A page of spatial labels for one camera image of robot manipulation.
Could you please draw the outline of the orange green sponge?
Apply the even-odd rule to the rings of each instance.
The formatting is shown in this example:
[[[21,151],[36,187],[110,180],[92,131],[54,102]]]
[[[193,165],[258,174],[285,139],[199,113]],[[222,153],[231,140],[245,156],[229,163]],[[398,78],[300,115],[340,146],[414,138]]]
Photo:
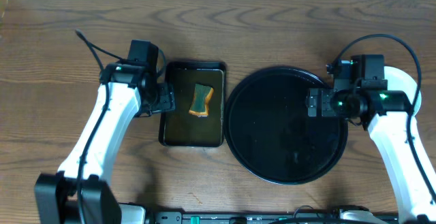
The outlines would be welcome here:
[[[209,115],[209,102],[213,96],[214,88],[203,84],[196,84],[189,113],[197,117]]]

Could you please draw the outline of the light blue plate front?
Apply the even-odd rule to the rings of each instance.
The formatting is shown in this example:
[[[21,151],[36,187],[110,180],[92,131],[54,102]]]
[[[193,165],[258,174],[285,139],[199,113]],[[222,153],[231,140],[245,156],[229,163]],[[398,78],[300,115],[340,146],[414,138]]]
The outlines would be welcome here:
[[[383,106],[391,111],[407,111],[414,101],[416,81],[401,69],[385,66],[384,79],[387,80],[387,91],[380,93]]]

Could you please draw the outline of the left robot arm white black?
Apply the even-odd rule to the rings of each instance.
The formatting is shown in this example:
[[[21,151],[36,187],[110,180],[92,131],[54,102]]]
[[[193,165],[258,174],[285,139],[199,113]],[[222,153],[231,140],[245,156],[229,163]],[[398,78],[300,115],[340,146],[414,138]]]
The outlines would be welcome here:
[[[158,83],[155,64],[111,63],[91,116],[56,174],[40,174],[35,199],[41,223],[146,223],[146,208],[120,204],[110,189],[116,155],[133,118],[175,108],[174,94]]]

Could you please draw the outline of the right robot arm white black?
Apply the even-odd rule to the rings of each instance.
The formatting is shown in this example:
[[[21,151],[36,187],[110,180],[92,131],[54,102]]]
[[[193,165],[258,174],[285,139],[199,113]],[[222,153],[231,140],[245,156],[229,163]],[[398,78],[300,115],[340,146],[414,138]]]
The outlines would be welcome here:
[[[435,170],[404,91],[309,89],[307,107],[312,117],[360,118],[386,166],[399,222],[435,222]]]

